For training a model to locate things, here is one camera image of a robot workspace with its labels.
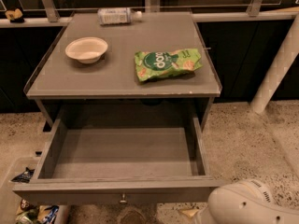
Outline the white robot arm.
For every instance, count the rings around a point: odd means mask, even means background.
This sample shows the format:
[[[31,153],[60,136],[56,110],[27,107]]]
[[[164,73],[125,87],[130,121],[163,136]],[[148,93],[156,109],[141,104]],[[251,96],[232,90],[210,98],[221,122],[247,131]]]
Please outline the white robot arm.
[[[257,91],[252,107],[262,112],[299,52],[299,15]],[[269,188],[255,179],[245,179],[214,189],[207,207],[198,211],[192,224],[298,224],[299,211],[274,204]]]

